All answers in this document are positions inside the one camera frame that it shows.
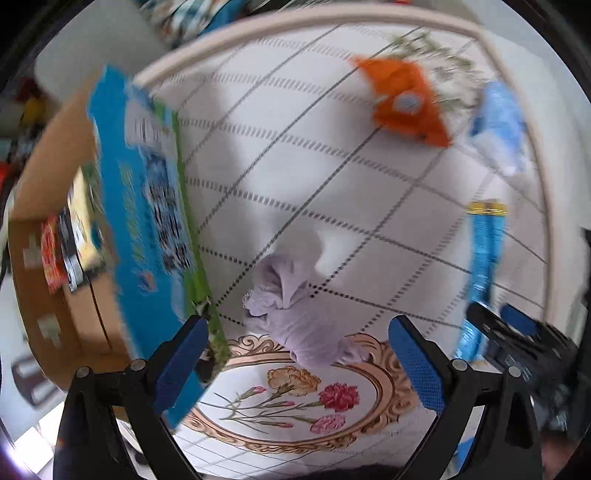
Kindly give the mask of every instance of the red carnation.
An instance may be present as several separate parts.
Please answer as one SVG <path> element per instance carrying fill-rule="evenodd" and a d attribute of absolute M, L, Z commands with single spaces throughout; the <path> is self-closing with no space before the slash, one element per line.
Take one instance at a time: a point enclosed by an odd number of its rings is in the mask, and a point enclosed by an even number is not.
<path fill-rule="evenodd" d="M 325 408 L 347 411 L 359 405 L 359 393 L 357 387 L 349 387 L 346 383 L 334 383 L 320 392 L 320 402 Z"/>

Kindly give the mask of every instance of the white label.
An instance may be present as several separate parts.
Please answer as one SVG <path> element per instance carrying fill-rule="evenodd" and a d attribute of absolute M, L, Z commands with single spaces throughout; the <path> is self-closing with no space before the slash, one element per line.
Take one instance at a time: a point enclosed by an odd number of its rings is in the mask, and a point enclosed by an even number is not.
<path fill-rule="evenodd" d="M 129 147 L 149 147 L 164 158 L 177 161 L 174 131 L 135 100 L 129 100 L 125 107 L 125 143 Z"/>
<path fill-rule="evenodd" d="M 37 325 L 44 339 L 51 340 L 53 346 L 56 348 L 61 347 L 61 328 L 55 315 L 49 314 L 41 317 L 37 320 Z"/>
<path fill-rule="evenodd" d="M 27 270 L 41 268 L 43 265 L 41 261 L 41 247 L 33 234 L 29 235 L 29 248 L 22 249 L 22 262 Z"/>

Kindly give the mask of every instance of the pink carnation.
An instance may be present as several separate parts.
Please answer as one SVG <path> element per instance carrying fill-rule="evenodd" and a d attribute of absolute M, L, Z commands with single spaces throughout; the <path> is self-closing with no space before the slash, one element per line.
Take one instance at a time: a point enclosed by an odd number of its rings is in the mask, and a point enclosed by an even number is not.
<path fill-rule="evenodd" d="M 345 416 L 339 414 L 320 417 L 310 426 L 310 431 L 317 435 L 324 435 L 337 431 L 345 424 Z"/>

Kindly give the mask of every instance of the orange flower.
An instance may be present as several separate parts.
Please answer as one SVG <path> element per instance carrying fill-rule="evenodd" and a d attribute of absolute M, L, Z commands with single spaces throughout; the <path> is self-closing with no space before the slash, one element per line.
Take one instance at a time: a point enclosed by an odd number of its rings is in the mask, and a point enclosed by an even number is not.
<path fill-rule="evenodd" d="M 317 391 L 320 381 L 305 368 L 281 367 L 267 371 L 267 382 L 271 388 L 285 390 L 294 397 Z"/>

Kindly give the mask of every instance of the blue packet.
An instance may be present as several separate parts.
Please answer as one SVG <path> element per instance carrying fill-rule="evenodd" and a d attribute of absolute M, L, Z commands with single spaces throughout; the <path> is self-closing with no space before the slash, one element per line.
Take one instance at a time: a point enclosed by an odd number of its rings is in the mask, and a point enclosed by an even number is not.
<path fill-rule="evenodd" d="M 504 175 L 525 170 L 521 151 L 525 122 L 517 97 L 503 82 L 488 82 L 470 132 L 478 151 Z"/>
<path fill-rule="evenodd" d="M 176 112 L 152 101 L 112 67 L 90 98 L 100 200 L 117 259 L 113 277 L 133 354 L 149 358 L 211 298 L 191 232 Z M 230 357 L 214 305 L 207 321 L 207 357 L 164 412 L 175 427 Z"/>

